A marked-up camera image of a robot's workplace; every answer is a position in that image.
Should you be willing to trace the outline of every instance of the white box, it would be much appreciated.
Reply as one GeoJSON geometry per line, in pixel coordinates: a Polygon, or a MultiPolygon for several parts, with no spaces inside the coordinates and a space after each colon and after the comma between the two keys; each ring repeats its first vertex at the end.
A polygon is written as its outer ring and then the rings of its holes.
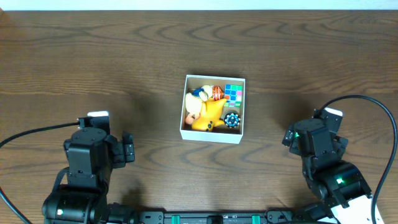
{"type": "Polygon", "coordinates": [[[209,77],[203,75],[187,75],[185,79],[185,88],[182,101],[180,132],[184,140],[195,141],[210,141],[238,144],[243,137],[244,124],[244,99],[246,96],[246,80],[244,78],[227,78],[227,77],[209,77]],[[242,103],[240,108],[223,107],[224,115],[227,112],[238,112],[241,118],[240,125],[237,128],[228,128],[227,126],[218,126],[213,129],[213,132],[192,131],[190,125],[185,124],[187,112],[185,110],[185,95],[191,93],[194,89],[200,88],[203,85],[220,86],[225,91],[225,85],[239,85],[242,86],[242,103]]]}

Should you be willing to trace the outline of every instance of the black ball with blue dots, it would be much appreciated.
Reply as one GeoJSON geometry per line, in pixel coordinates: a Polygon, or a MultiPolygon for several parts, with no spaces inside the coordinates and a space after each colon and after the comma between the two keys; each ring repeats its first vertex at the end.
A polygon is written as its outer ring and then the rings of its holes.
{"type": "Polygon", "coordinates": [[[224,117],[225,125],[229,128],[236,128],[240,124],[241,118],[237,113],[229,112],[224,117]]]}

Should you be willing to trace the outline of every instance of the yellow plush toy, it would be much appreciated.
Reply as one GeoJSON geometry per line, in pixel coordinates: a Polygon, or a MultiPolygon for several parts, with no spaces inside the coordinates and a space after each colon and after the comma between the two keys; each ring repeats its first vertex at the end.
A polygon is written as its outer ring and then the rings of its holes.
{"type": "Polygon", "coordinates": [[[223,125],[224,121],[220,120],[220,117],[226,100],[226,98],[223,98],[215,101],[210,98],[203,102],[200,117],[193,122],[192,129],[195,131],[212,131],[214,127],[223,125]]]}

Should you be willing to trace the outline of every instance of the colorful cube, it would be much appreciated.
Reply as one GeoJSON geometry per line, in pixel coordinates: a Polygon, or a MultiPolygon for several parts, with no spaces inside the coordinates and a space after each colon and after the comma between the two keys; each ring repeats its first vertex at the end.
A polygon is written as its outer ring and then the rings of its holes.
{"type": "Polygon", "coordinates": [[[238,85],[225,85],[226,107],[239,108],[242,103],[243,87],[238,85]]]}

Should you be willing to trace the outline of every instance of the wooden table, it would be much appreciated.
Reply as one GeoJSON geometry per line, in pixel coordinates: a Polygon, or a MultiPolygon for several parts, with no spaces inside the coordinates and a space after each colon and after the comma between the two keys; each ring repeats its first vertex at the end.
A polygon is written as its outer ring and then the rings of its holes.
{"type": "MultiPolygon", "coordinates": [[[[5,12],[0,18],[0,137],[108,110],[111,131],[134,135],[136,162],[114,170],[108,202],[138,209],[265,210],[317,201],[301,160],[281,145],[290,122],[347,94],[373,96],[398,116],[398,12],[5,12]],[[181,140],[186,74],[246,79],[240,144],[181,140]]],[[[343,159],[373,190],[392,148],[376,105],[346,100],[343,159]]],[[[0,150],[0,186],[34,223],[75,127],[0,150]]],[[[379,197],[398,223],[398,163],[379,197]]],[[[0,223],[21,221],[0,203],[0,223]]]]}

